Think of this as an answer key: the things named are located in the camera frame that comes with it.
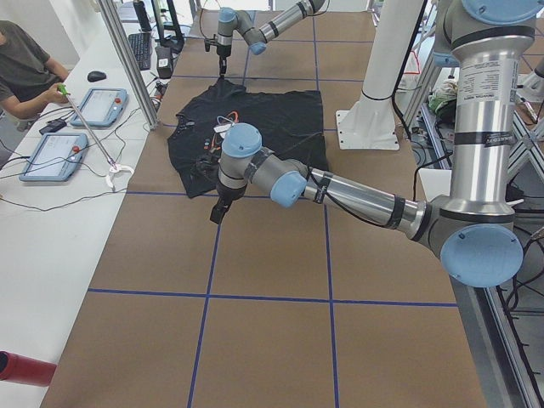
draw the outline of keyboard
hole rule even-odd
[[[149,70],[151,68],[151,41],[150,32],[139,32],[128,36],[128,43],[133,50],[140,71]]]

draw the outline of tablet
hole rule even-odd
[[[127,103],[127,90],[122,88],[90,88],[83,97],[79,110],[89,126],[107,128],[121,115]],[[83,126],[78,115],[70,121],[72,126]]]
[[[88,145],[85,133],[45,133],[26,163],[21,181],[66,181]]]

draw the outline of blue joint cover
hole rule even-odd
[[[457,68],[459,61],[451,54],[433,52],[433,59],[436,66],[440,68]]]
[[[494,224],[475,224],[451,235],[440,261],[452,277],[474,287],[492,287],[512,278],[524,261],[518,237]]]
[[[278,178],[270,191],[270,198],[282,207],[292,206],[306,188],[306,178],[293,170]]]
[[[509,26],[535,17],[544,4],[539,0],[462,0],[472,17],[493,26]]]
[[[236,12],[230,7],[223,7],[219,11],[219,22],[230,23],[236,18]]]
[[[249,49],[252,51],[253,55],[260,55],[266,51],[266,44],[264,42],[255,42],[249,46]]]
[[[263,138],[256,127],[247,123],[232,125],[221,144],[223,152],[236,159],[253,156],[263,147]]]

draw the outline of red cylinder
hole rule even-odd
[[[53,363],[0,351],[1,381],[47,387],[56,368]]]

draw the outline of person's arm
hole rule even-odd
[[[16,96],[0,101],[2,108],[9,114],[21,119],[32,119],[41,113],[45,107],[53,102],[55,104],[65,104],[68,99],[57,89],[58,84],[54,84],[47,91],[43,91],[36,98],[20,102]]]
[[[45,61],[45,66],[49,72],[54,73],[62,82],[64,82],[68,77],[68,70],[54,58],[49,58],[47,61]]]

